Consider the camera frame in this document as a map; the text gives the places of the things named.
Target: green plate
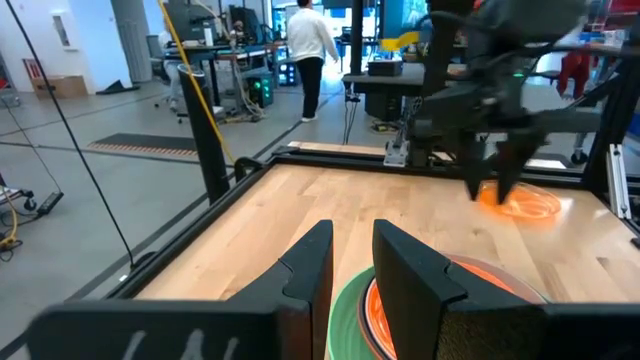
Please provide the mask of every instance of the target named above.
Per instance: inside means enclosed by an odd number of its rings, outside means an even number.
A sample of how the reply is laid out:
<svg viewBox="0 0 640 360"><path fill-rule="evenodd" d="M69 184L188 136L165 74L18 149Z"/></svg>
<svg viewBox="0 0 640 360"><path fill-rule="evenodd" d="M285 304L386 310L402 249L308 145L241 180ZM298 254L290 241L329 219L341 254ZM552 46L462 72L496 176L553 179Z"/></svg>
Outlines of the green plate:
<svg viewBox="0 0 640 360"><path fill-rule="evenodd" d="M358 325L358 301L374 275L369 268L351 279L329 314L329 356L333 360L375 360Z"/></svg>

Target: yellow cable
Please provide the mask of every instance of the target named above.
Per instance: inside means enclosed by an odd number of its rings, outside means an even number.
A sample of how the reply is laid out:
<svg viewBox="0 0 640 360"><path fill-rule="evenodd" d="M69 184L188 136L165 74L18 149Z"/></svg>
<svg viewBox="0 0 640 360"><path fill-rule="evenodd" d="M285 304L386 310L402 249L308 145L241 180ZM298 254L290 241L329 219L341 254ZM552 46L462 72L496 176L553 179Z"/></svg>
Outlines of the yellow cable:
<svg viewBox="0 0 640 360"><path fill-rule="evenodd" d="M0 240L0 250L10 249L13 243L16 242L16 234L18 233L18 213L16 208L13 206L13 202L11 202L11 197L7 192L7 188L2 186L2 193L4 194L5 199L9 203L9 207L11 208L11 216L13 217L13 227L11 229L11 235L6 238Z"/></svg>
<svg viewBox="0 0 640 360"><path fill-rule="evenodd" d="M184 48L182 47L182 42L178 37L178 33L176 33L176 29L173 27L171 18L169 18L169 14L167 13L167 9L164 7L164 3L162 2L162 0L158 0L158 5L160 5L160 8L162 9L162 15L164 16L166 23L169 25L169 31L171 31L171 36L173 37L173 40L175 41L176 46L178 47L178 52L180 53L180 58L182 59L182 63L187 68L189 79L191 79L191 84L193 84L193 87L196 90L196 94L198 95L198 99L200 100L200 105L202 105L202 108L207 114L207 118L209 118L209 123L211 123L211 127L213 128L213 131L216 133L218 140L220 140L220 145L222 146L222 150L224 150L224 153L227 154L227 157L229 158L229 160L231 160L232 163L235 163L236 159L231 154L231 150L229 150L229 146L224 140L222 133L218 129L218 126L216 125L216 121L213 117L213 114L211 114L211 109L209 109L209 107L207 106L207 101L204 99L204 96L202 95L200 86L198 86L196 79L193 77L193 71L191 71L191 65L189 65L189 61L187 60L187 55L184 52Z"/></svg>

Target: gray floor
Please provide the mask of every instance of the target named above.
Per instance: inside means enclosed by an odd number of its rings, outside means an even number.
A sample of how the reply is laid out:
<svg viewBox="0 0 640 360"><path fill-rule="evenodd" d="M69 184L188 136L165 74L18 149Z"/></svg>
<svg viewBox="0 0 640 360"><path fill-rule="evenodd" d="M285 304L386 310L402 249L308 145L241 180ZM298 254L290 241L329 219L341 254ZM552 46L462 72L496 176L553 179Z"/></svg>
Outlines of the gray floor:
<svg viewBox="0 0 640 360"><path fill-rule="evenodd" d="M104 152L87 146L118 132L190 137L188 122L178 124L166 107L154 108L165 91L150 83L136 92L61 101L79 146L137 253L159 248L206 208L197 158ZM274 148L292 140L341 143L342 91L338 79L325 82L320 120L292 130L300 119L303 97L299 88L281 88L265 120L222 125L221 131L236 157L260 155L265 159ZM23 105L12 112L38 146L65 197L52 214L19 228L24 245L10 262L0 263L0 348L47 305L69 297L103 296L127 273L123 244L53 104L30 94L21 99ZM542 98L528 101L536 110L549 102ZM374 133L369 125L361 105L350 143L382 146L392 137ZM554 135L544 152L569 156L573 140L570 135ZM55 186L26 143L8 111L1 109L0 171L9 185L33 190L42 202ZM104 273L107 267L112 271ZM84 287L100 274L104 275L101 284Z"/></svg>

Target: black metal frame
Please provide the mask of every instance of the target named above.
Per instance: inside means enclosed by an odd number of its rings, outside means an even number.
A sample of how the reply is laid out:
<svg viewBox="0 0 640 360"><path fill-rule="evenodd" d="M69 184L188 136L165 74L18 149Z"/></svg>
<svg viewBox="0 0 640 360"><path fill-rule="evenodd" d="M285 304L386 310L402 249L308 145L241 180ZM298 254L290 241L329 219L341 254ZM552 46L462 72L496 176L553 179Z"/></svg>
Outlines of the black metal frame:
<svg viewBox="0 0 640 360"><path fill-rule="evenodd" d="M282 147L275 151L271 158L263 164L249 162L254 169L241 178L237 185L220 197L196 220L187 225L162 249L149 256L129 277L112 290L106 298L133 298L149 284L167 265L180 253L188 248L207 228L209 228L225 211L240 199L254 184L256 184L274 166L279 164L313 166L324 168L339 168L358 171L394 173L404 175L419 175L447 179L461 179L455 167L441 164L432 168L392 168L383 165L382 155L353 154L334 151L305 150L299 148ZM585 179L586 173L570 170L551 170L542 168L526 168L522 180L538 185L556 188L568 188L589 191ZM606 178L606 172L600 174ZM592 192L603 203L607 204L604 192ZM621 220L636 235L640 236L640 229L631 221Z"/></svg>

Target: wooden table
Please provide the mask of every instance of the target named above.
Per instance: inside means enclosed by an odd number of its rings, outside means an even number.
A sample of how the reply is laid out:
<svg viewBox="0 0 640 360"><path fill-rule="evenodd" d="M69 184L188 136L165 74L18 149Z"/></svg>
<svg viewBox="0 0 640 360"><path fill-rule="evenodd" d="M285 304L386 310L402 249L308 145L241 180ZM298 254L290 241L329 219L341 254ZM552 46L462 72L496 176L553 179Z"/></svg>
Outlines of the wooden table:
<svg viewBox="0 0 640 360"><path fill-rule="evenodd" d="M361 146L292 143L381 154ZM334 225L334 297L372 265L373 220L435 249L500 266L554 302L640 301L633 233L591 193L548 189L562 211L534 227L489 215L458 180L276 165L139 293L139 299L227 299L321 219Z"/></svg>

